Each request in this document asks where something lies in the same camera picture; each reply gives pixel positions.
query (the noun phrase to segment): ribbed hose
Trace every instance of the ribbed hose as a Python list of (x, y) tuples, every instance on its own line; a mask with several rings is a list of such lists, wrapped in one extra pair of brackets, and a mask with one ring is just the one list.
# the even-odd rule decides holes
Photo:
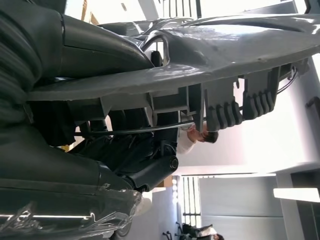
[(42, 70), (23, 29), (0, 12), (0, 124), (21, 123), (23, 104)]

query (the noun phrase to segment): white wall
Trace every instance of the white wall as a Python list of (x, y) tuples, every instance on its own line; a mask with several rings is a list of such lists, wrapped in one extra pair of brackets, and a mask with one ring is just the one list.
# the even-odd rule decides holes
[[(67, 0), (66, 14), (81, 19), (83, 3), (83, 0)], [(87, 12), (92, 12), (100, 24), (146, 20), (139, 0), (87, 0)]]

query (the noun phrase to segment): plastic wrap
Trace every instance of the plastic wrap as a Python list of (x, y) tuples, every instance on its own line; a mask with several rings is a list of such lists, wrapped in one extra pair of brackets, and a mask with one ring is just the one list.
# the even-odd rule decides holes
[(125, 227), (141, 202), (124, 189), (0, 180), (0, 239), (78, 240)]

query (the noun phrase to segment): cable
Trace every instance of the cable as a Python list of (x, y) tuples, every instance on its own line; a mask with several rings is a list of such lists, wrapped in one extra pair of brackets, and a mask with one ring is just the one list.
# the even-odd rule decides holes
[(142, 134), (142, 133), (149, 133), (165, 129), (175, 129), (175, 128), (182, 128), (186, 126), (189, 126), (195, 123), (193, 120), (183, 121), (174, 124), (169, 124), (165, 126), (152, 126), (152, 127), (145, 127), (139, 129), (132, 129), (132, 130), (118, 130), (118, 131), (91, 131), (91, 132), (75, 132), (75, 136), (93, 136), (93, 137), (100, 137), (100, 136), (109, 136), (109, 135), (126, 135), (126, 134)]
[(288, 79), (289, 80), (287, 84), (285, 84), (285, 86), (278, 89), (276, 94), (281, 94), (283, 91), (288, 89), (288, 87), (290, 87), (290, 85), (291, 85), (294, 80), (296, 80), (297, 76), (298, 75), (298, 71), (297, 70), (296, 67), (293, 68), (293, 75), (292, 77), (288, 77)]

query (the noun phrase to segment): workshop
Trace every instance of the workshop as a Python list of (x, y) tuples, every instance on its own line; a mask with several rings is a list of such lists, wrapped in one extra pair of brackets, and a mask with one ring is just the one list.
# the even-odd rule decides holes
[(0, 240), (320, 240), (320, 0), (0, 0)]

